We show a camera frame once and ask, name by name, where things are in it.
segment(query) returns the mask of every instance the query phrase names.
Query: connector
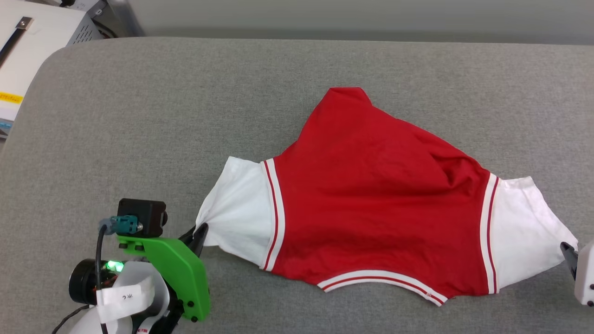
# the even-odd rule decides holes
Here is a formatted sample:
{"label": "connector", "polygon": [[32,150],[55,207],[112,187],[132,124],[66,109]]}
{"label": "connector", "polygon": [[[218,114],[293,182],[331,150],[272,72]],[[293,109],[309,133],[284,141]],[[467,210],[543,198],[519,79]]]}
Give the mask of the connector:
{"label": "connector", "polygon": [[33,23],[32,18],[23,16],[23,18],[17,23],[15,29],[27,30],[31,26],[31,23]]}
{"label": "connector", "polygon": [[99,229],[106,225],[106,235],[114,233],[134,234],[143,230],[143,224],[138,222],[136,216],[113,216],[109,219],[102,219],[99,222]]}

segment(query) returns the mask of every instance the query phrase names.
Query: gray wall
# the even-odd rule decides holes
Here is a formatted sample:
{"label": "gray wall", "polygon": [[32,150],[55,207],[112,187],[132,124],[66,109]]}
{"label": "gray wall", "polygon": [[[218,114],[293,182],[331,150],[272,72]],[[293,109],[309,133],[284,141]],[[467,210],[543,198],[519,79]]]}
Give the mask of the gray wall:
{"label": "gray wall", "polygon": [[114,0],[146,35],[594,44],[594,0]]}

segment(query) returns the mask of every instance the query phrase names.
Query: red stripe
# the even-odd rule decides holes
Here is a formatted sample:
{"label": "red stripe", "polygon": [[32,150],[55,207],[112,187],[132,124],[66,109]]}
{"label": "red stripe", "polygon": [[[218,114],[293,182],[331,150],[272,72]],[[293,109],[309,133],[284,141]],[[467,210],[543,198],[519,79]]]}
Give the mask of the red stripe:
{"label": "red stripe", "polygon": [[486,247],[489,250],[489,261],[491,261],[491,268],[493,269],[493,287],[494,287],[494,294],[497,293],[497,276],[495,275],[495,265],[493,264],[493,256],[491,256],[491,212],[493,210],[493,199],[495,199],[495,190],[497,189],[497,184],[499,183],[499,178],[495,179],[495,185],[493,186],[493,193],[491,194],[491,202],[489,204],[489,218],[486,221]]}
{"label": "red stripe", "polygon": [[[395,278],[391,278],[391,277],[383,277],[383,276],[361,276],[361,277],[347,278],[347,279],[343,279],[343,280],[340,280],[340,281],[337,281],[337,282],[334,282],[334,283],[330,283],[330,284],[326,285],[325,287],[323,287],[322,290],[326,290],[326,289],[328,289],[331,286],[335,286],[335,285],[340,284],[340,283],[343,283],[343,282],[355,281],[355,280],[360,280],[360,279],[385,279],[385,280],[388,280],[388,281],[398,282],[398,283],[402,283],[402,284],[405,284],[405,285],[408,285],[408,286],[412,286],[413,288],[415,288],[417,290],[420,290],[421,292],[423,292],[423,294],[427,295],[427,292],[425,290],[421,289],[420,287],[418,287],[418,286],[416,286],[414,284],[411,284],[411,283],[405,282],[405,281],[401,281],[399,279],[395,279]],[[431,298],[437,300],[441,304],[444,303],[442,300],[440,300],[436,296],[434,296],[434,295],[430,295],[430,296],[431,296]]]}
{"label": "red stripe", "polygon": [[270,261],[270,256],[272,255],[272,250],[274,249],[274,244],[276,243],[276,236],[279,231],[279,214],[276,210],[276,196],[274,195],[274,186],[272,185],[272,178],[270,177],[268,162],[264,161],[264,166],[266,167],[266,174],[268,174],[268,181],[270,182],[270,189],[272,191],[272,202],[274,204],[274,238],[272,239],[272,245],[268,251],[268,257],[266,257],[266,264],[264,264],[264,270],[266,270],[268,267],[268,262]]}

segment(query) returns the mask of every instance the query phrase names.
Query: metal vent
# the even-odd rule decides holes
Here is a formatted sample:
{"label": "metal vent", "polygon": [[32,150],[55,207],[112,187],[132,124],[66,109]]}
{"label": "metal vent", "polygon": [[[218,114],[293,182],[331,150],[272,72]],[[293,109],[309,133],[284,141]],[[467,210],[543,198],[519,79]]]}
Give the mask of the metal vent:
{"label": "metal vent", "polygon": [[83,43],[83,42],[88,42],[89,40],[92,40],[93,37],[91,36],[91,29],[89,29],[88,25],[82,26],[82,28],[78,32],[78,36],[76,37],[76,39],[74,40],[74,43],[72,43],[72,44]]}

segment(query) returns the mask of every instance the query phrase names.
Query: white stripe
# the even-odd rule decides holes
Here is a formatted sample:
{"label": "white stripe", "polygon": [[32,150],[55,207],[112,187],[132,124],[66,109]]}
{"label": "white stripe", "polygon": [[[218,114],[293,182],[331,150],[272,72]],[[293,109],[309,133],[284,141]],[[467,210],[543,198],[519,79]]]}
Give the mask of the white stripe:
{"label": "white stripe", "polygon": [[[363,278],[363,277],[370,277],[370,276],[377,277],[377,278]],[[406,282],[413,286],[410,286],[410,285],[404,284],[404,283],[400,283],[400,282],[391,281],[388,278],[397,279],[398,281]],[[437,293],[435,290],[433,290],[426,284],[423,284],[421,281],[414,279],[410,276],[401,275],[401,274],[393,273],[393,272],[387,272],[385,270],[359,270],[356,272],[345,273],[345,274],[335,276],[331,279],[327,279],[323,282],[318,283],[318,287],[320,287],[321,289],[324,289],[325,286],[328,286],[328,285],[336,283],[336,282],[340,282],[345,279],[351,279],[351,280],[341,282],[338,284],[334,284],[334,285],[328,287],[327,289],[325,289],[324,292],[330,292],[334,289],[341,288],[346,285],[356,284],[356,283],[379,282],[379,283],[387,283],[387,284],[396,285],[401,288],[416,292],[417,294],[423,296],[426,300],[432,301],[437,306],[441,306],[441,303],[438,302],[435,298],[431,298],[431,296],[437,297],[439,300],[441,300],[444,303],[447,301],[446,296],[444,296],[440,293]],[[423,293],[421,291],[421,289],[425,290],[427,293],[426,294]]]}
{"label": "white stripe", "polygon": [[262,171],[264,172],[264,176],[266,177],[266,187],[268,188],[268,199],[270,200],[270,238],[268,239],[268,246],[266,246],[264,251],[264,258],[262,260],[262,264],[260,265],[260,269],[264,270],[264,266],[266,265],[266,260],[268,259],[268,254],[270,252],[270,247],[272,247],[272,242],[274,239],[274,231],[276,230],[275,221],[276,221],[276,211],[274,210],[274,198],[272,196],[272,185],[268,180],[268,173],[270,171],[266,169],[266,164],[264,162],[260,162],[260,166],[262,167]]}
{"label": "white stripe", "polygon": [[493,195],[493,187],[497,177],[493,174],[489,176],[489,181],[486,184],[485,198],[483,199],[483,206],[481,211],[481,253],[486,270],[486,281],[489,286],[489,293],[495,293],[495,284],[493,280],[493,268],[491,267],[491,260],[489,259],[489,248],[487,243],[487,226],[489,221],[489,206],[491,204],[491,196]]}
{"label": "white stripe", "polygon": [[[276,262],[276,258],[279,255],[280,247],[283,244],[283,239],[285,237],[285,207],[283,206],[283,197],[280,193],[280,185],[279,179],[276,176],[276,168],[274,167],[274,160],[268,159],[266,160],[268,164],[268,172],[270,173],[270,180],[272,180],[272,189],[270,189],[270,204],[273,211],[273,221],[272,221],[272,228],[270,231],[270,241],[268,242],[268,247],[266,248],[266,257],[264,258],[264,262],[260,266],[260,269],[264,269],[266,271],[272,271],[274,268],[274,263]],[[266,171],[266,166],[262,163],[264,171]],[[274,190],[274,198],[276,199],[276,216],[278,217],[278,232],[276,235],[276,241],[274,240],[274,232],[276,229],[276,217],[274,214],[274,203],[272,197],[272,191]]]}

